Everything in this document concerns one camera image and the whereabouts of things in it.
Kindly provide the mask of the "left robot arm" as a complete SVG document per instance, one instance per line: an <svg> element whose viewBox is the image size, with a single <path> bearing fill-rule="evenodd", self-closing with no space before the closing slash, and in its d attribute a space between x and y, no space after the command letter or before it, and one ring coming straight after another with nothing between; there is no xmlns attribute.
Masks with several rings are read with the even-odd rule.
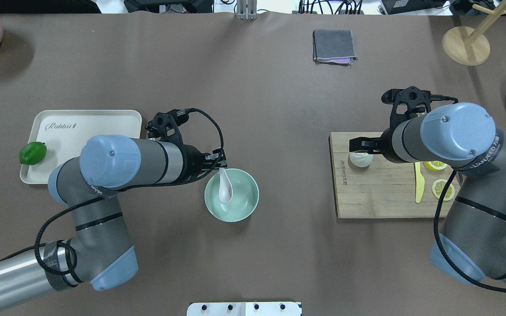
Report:
<svg viewBox="0 0 506 316"><path fill-rule="evenodd" d="M42 225L32 246L0 260L0 311L84 282L108 290L136 274L118 195L189 184L226 166L223 145L202 153L183 142L179 126L191 113L205 115L198 108L157 113L145 140L94 136L79 157L51 172L48 191L67 209Z"/></svg>

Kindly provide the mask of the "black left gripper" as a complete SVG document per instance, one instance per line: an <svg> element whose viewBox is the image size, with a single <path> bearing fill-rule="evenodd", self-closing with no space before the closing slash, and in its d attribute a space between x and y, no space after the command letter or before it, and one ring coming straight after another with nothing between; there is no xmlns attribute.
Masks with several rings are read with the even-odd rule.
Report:
<svg viewBox="0 0 506 316"><path fill-rule="evenodd" d="M165 170L158 184L185 184L197 180L211 170L227 168L223 149L211 154L184 143L179 127L191 113L200 113L218 128L217 122L203 110L171 110L158 112L145 126L147 138L160 144L165 155Z"/></svg>

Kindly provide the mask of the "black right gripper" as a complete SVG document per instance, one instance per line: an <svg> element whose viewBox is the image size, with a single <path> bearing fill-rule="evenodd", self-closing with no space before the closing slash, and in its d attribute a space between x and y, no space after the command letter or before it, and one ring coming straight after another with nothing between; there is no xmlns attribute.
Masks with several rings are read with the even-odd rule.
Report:
<svg viewBox="0 0 506 316"><path fill-rule="evenodd" d="M372 152L384 158L413 158L403 144L406 123L420 114L430 112L429 90L416 87L390 89L382 94L381 101L391 104L390 125L380 137L357 137L349 140L350 152Z"/></svg>

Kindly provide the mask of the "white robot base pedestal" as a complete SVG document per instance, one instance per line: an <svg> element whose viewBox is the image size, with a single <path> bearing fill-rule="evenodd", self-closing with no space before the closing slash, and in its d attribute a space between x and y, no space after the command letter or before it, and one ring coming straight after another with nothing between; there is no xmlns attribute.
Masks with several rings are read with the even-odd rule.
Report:
<svg viewBox="0 0 506 316"><path fill-rule="evenodd" d="M187 316L302 316L300 302L195 302Z"/></svg>

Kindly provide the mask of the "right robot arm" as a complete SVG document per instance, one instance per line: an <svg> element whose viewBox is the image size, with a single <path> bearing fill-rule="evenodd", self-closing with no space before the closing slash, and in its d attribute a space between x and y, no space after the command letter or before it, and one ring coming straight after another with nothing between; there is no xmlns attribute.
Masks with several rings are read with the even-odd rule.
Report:
<svg viewBox="0 0 506 316"><path fill-rule="evenodd" d="M506 132L482 106L415 86L386 91L389 127L379 137L349 141L350 152L393 163L440 161L448 183L464 180L442 227L434 215L429 259L460 282L506 293Z"/></svg>

